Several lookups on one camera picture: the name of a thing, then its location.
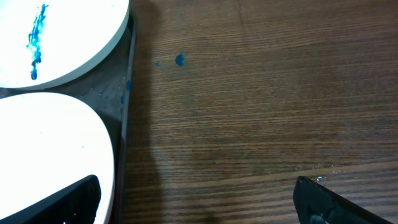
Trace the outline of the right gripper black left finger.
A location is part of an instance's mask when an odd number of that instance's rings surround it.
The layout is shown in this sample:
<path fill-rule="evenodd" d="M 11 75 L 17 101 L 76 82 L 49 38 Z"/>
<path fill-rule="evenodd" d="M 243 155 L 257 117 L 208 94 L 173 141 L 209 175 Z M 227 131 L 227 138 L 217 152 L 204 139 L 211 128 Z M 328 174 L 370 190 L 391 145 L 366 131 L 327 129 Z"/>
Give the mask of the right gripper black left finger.
<path fill-rule="evenodd" d="M 93 224 L 100 200 L 99 180 L 95 175 L 88 175 L 1 219 L 1 224 Z"/>

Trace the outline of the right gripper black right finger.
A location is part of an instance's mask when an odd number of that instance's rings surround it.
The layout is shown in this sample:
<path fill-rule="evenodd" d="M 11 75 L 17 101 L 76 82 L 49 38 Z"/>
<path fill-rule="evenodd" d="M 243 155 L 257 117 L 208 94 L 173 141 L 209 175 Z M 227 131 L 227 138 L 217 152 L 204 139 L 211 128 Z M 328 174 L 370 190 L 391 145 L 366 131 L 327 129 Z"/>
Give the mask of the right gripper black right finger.
<path fill-rule="evenodd" d="M 293 201 L 300 224 L 392 224 L 304 176 Z"/>

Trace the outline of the white plate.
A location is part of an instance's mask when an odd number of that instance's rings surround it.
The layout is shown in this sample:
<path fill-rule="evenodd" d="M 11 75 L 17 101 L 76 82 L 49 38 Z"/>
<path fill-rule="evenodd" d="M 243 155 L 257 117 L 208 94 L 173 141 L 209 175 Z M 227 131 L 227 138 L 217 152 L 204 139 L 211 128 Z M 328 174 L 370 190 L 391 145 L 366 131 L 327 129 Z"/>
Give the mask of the white plate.
<path fill-rule="evenodd" d="M 84 75 L 128 19 L 129 0 L 1 0 L 1 87 L 40 90 Z"/>
<path fill-rule="evenodd" d="M 86 103 L 59 93 L 1 100 L 1 218 L 95 175 L 101 199 L 95 223 L 107 223 L 114 193 L 108 130 Z"/>

